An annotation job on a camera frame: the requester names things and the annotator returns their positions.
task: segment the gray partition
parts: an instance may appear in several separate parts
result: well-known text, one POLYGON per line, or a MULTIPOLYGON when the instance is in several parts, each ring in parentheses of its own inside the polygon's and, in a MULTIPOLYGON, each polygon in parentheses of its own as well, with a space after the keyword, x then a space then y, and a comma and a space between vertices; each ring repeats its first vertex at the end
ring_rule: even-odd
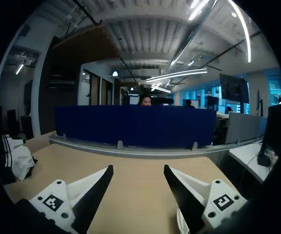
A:
POLYGON ((255 139, 264 135, 267 118, 230 112, 225 144, 255 139))

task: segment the glass wall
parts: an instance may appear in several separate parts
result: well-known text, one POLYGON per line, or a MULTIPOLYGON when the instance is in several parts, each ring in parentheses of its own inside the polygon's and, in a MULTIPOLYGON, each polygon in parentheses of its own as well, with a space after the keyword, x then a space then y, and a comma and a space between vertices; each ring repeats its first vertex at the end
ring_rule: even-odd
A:
POLYGON ((277 105, 279 98, 281 98, 281 76, 269 77, 268 84, 270 89, 270 105, 277 105))
MULTIPOLYGON (((186 92, 182 91, 180 96, 181 96, 181 100, 180 100, 181 103, 183 102, 183 99, 198 100, 200 108, 204 108, 208 106, 207 105, 208 96, 217 97, 219 99, 219 112, 224 113, 226 107, 229 106, 234 112, 240 113, 240 103, 222 99, 222 88, 220 85, 207 86, 204 89, 199 89, 194 91, 191 90, 186 92)), ((250 113, 249 103, 244 104, 244 113, 245 114, 250 113)))

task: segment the white cloth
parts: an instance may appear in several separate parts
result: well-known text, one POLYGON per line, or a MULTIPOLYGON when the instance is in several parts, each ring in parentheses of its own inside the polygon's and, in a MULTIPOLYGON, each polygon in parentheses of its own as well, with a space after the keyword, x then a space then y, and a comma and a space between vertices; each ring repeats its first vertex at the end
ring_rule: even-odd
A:
POLYGON ((19 146, 11 151, 12 154, 12 172, 23 181, 30 169, 35 166, 30 150, 25 146, 19 146))

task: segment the woman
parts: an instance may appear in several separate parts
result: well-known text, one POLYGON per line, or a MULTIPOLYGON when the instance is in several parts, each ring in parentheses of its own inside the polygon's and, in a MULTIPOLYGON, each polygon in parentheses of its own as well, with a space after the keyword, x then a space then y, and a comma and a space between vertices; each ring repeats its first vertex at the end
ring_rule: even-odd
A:
POLYGON ((138 102, 139 106, 151 106, 151 99, 149 96, 146 95, 141 95, 139 97, 139 102, 138 102))

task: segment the white desk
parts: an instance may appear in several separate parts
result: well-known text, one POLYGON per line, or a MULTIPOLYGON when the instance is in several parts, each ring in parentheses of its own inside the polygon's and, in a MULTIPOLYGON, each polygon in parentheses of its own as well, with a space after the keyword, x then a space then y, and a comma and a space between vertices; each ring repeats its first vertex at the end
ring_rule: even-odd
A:
POLYGON ((216 112, 216 116, 221 118, 221 119, 229 119, 229 114, 223 114, 223 113, 220 113, 220 112, 216 112))
POLYGON ((230 149, 229 154, 243 165, 256 179, 262 183, 270 172, 270 169, 258 165, 258 153, 261 145, 253 143, 238 148, 230 149))

